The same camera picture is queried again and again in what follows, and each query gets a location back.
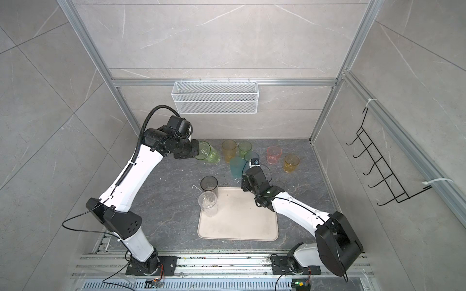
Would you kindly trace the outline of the tall green tumbler glass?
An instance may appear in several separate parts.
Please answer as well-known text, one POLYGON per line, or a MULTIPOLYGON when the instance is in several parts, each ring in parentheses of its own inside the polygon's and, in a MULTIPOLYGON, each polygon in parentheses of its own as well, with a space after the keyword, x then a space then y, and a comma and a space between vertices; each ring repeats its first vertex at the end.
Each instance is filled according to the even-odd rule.
POLYGON ((220 154, 207 141, 200 141, 199 152, 195 159, 210 164, 218 164, 220 162, 220 154))

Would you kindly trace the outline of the beige plastic tray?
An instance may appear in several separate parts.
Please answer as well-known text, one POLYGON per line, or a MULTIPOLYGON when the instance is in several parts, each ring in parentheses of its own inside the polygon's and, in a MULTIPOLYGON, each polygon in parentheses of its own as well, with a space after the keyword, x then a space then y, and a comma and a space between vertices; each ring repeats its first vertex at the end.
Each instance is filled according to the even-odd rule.
POLYGON ((219 187, 218 212, 200 213, 198 236, 209 240, 275 241, 279 237, 277 215, 257 207, 254 195, 239 187, 219 187))

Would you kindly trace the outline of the dark grey tumbler glass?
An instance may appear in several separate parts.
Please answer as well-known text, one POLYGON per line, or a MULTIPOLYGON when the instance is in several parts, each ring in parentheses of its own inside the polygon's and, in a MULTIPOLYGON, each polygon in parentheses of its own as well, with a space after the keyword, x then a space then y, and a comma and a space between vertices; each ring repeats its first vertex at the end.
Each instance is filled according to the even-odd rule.
POLYGON ((204 177, 201 182, 200 186, 202 191, 204 192, 212 192, 215 195, 218 195, 218 180, 214 176, 207 176, 204 177))

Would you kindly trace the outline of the clear tumbler glass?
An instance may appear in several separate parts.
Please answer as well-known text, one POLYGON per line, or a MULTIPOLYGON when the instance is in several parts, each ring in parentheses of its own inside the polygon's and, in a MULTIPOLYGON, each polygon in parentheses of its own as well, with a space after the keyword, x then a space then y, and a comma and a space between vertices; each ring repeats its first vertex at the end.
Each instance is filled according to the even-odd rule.
POLYGON ((201 211, 207 217, 213 217, 217 214, 218 204, 217 195, 215 193, 210 191, 203 192, 198 198, 198 203, 201 211))

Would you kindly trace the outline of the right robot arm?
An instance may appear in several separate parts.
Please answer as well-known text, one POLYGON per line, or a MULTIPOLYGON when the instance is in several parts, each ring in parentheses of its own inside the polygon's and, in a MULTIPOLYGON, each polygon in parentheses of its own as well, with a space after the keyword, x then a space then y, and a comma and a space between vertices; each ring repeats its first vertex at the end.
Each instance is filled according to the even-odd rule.
POLYGON ((247 167, 241 188, 254 194, 257 207, 283 215, 314 236, 315 244, 298 243, 287 254, 291 272, 302 272, 323 264, 333 275, 346 277, 347 270, 364 252, 364 247, 343 213, 317 210, 270 185, 260 165, 247 167))

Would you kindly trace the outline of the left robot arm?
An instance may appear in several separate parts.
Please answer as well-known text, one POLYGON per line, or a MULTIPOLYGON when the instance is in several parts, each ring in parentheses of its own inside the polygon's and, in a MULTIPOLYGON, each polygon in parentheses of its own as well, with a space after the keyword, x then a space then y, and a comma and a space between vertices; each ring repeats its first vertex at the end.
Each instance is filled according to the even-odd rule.
POLYGON ((143 126, 125 169, 98 199, 91 198, 86 203, 94 217, 131 253, 131 263, 138 264, 147 274, 157 268, 157 251, 142 230, 142 217, 131 211, 132 202, 164 157, 173 154, 182 160, 198 155, 199 141, 191 140, 192 131, 189 121, 175 115, 158 129, 143 126))

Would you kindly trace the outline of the teal textured cup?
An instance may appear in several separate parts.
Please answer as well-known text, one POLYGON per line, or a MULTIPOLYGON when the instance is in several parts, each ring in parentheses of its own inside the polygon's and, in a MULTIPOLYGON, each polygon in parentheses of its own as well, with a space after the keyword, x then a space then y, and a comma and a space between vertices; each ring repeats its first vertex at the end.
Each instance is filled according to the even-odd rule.
POLYGON ((230 159, 229 165, 233 178, 240 179, 242 176, 243 168, 245 167, 246 161, 240 157, 235 156, 230 159))

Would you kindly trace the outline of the blue tumbler glass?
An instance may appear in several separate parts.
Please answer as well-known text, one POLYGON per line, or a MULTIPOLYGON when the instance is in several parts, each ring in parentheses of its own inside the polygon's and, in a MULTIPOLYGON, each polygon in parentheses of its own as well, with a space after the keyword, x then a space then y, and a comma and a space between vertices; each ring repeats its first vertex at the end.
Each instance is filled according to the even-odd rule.
POLYGON ((249 151, 249 152, 247 152, 247 153, 245 154, 245 156, 244 156, 244 160, 245 160, 247 163, 249 163, 248 161, 249 161, 251 158, 259 158, 259 159, 260 159, 259 155, 258 155, 256 152, 254 152, 254 151, 249 151))

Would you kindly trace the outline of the pink glass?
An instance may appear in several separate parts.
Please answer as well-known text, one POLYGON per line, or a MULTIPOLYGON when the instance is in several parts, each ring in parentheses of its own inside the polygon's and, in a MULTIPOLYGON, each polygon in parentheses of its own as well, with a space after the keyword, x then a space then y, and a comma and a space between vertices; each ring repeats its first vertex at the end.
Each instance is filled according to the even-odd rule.
POLYGON ((266 160, 269 164, 277 164, 282 156, 282 149, 277 146, 267 148, 266 160))

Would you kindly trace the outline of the small green glass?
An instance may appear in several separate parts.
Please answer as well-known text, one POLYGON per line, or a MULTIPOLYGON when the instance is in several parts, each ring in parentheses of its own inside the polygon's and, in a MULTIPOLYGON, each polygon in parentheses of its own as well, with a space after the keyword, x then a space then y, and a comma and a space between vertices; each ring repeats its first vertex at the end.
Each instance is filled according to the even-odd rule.
POLYGON ((249 141, 242 141, 238 145, 239 156, 244 158, 252 150, 252 144, 249 141))

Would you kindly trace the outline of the short yellow glass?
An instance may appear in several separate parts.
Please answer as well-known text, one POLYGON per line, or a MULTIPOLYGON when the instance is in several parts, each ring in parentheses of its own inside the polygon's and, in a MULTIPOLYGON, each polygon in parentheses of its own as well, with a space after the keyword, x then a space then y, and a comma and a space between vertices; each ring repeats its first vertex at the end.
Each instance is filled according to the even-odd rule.
POLYGON ((294 172, 300 164, 300 158, 295 154, 285 156, 283 169, 286 173, 294 172))

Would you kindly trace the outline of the tall amber tumbler glass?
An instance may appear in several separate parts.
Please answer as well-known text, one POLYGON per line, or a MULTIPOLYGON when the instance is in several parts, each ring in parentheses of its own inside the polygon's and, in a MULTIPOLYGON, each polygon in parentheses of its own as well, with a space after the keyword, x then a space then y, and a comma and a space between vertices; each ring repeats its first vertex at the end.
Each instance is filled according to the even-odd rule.
POLYGON ((222 151, 226 163, 230 163, 230 160, 236 156, 237 143, 232 139, 224 140, 222 143, 222 151))

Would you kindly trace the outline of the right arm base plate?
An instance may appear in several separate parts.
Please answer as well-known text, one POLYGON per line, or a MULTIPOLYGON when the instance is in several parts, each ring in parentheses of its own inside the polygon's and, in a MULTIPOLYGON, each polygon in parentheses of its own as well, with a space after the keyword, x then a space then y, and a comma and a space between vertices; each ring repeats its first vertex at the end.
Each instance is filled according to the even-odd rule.
POLYGON ((295 259, 288 256, 279 256, 275 253, 271 254, 272 270, 274 275, 321 275, 320 266, 302 267, 295 259))

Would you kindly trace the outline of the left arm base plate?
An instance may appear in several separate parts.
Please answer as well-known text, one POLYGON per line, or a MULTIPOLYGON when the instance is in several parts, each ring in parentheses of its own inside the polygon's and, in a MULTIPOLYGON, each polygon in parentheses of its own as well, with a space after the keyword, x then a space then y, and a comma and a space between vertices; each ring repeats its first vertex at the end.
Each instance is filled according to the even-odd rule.
POLYGON ((164 276, 172 276, 175 274, 177 261, 178 257, 176 256, 150 257, 144 263, 131 258, 125 274, 135 276, 157 276, 163 271, 164 276))

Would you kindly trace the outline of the aluminium mounting rail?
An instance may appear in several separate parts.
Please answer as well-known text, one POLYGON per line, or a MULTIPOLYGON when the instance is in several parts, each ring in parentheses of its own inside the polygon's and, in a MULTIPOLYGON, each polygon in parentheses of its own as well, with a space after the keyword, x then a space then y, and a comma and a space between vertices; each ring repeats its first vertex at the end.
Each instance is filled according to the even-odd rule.
MULTIPOLYGON (((159 261, 168 278, 272 278, 290 270, 288 259, 280 252, 273 253, 176 253, 163 252, 159 261)), ((82 255, 72 268, 73 277, 110 275, 127 263, 124 253, 82 255)))

